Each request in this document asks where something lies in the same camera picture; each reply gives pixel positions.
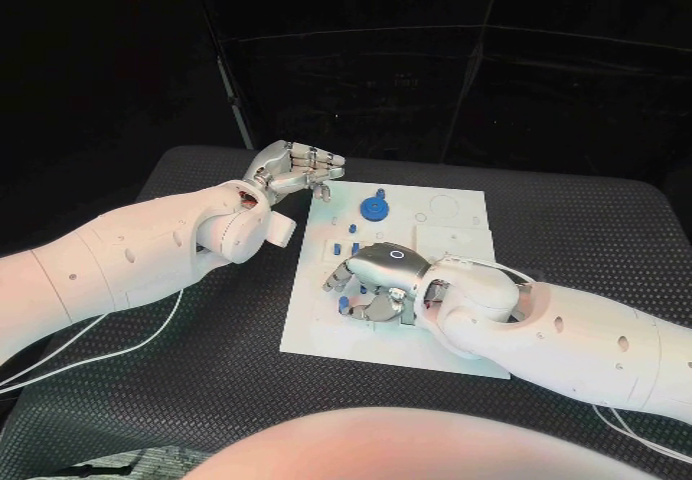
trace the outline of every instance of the robotic hand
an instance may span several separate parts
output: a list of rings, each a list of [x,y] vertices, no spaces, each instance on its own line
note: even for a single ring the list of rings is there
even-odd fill
[[[342,315],[412,323],[456,355],[559,394],[692,424],[692,329],[586,292],[515,285],[500,267],[451,255],[429,264],[378,243],[341,263],[324,290],[354,276],[376,296],[341,305]]]
[[[145,305],[241,263],[266,240],[283,247],[295,223],[270,206],[342,176],[344,159],[278,141],[243,180],[122,207],[54,242],[0,259],[0,365],[80,320]]]

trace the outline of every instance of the dark wall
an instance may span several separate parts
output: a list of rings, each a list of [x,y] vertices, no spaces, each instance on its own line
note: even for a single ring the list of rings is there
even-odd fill
[[[198,2],[1,9],[0,254],[129,203],[168,148],[241,147]]]
[[[658,187],[688,163],[683,0],[208,3],[260,143]]]

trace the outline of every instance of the blue object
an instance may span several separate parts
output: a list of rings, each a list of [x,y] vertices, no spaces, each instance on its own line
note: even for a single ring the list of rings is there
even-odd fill
[[[384,200],[384,191],[378,189],[376,196],[367,197],[360,204],[360,215],[370,222],[378,222],[386,218],[387,214],[389,204]]]
[[[348,297],[338,298],[338,313],[344,308],[348,308]]]

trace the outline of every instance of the table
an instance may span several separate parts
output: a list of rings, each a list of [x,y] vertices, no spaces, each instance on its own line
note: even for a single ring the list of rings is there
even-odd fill
[[[220,147],[169,150],[139,200],[240,178],[253,154]],[[345,171],[351,181],[482,190],[500,263],[692,326],[692,249],[667,201],[647,184],[364,159],[348,159]],[[185,290],[177,317],[143,349],[25,388],[0,441],[1,478],[151,446],[211,452],[291,418],[357,406],[492,418],[665,479],[690,478],[690,466],[612,432],[587,405],[518,379],[279,353],[308,205],[308,192],[280,202],[276,210],[298,223],[288,247],[265,244],[243,265],[217,269]],[[172,302],[169,297],[112,314],[40,371],[138,343]],[[79,328],[57,334],[50,348]],[[692,451],[688,426],[635,413],[626,419],[639,434]]]

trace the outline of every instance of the fabric mat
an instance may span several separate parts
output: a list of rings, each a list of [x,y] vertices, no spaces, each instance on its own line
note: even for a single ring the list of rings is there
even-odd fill
[[[253,152],[179,147],[156,165],[139,200],[240,178]],[[485,192],[497,261],[546,281],[692,326],[692,249],[660,192],[626,180],[348,159],[350,181]],[[692,467],[600,423],[590,407],[524,381],[495,380],[278,351],[308,192],[276,210],[295,219],[289,245],[265,244],[243,265],[185,290],[177,317],[133,353],[25,388],[0,441],[0,478],[161,445],[213,452],[270,425],[329,409],[403,406],[462,412],[544,432],[665,479]],[[41,372],[138,343],[174,297],[110,315]],[[57,334],[56,348],[83,328]],[[692,452],[690,427],[625,413],[631,428]]]

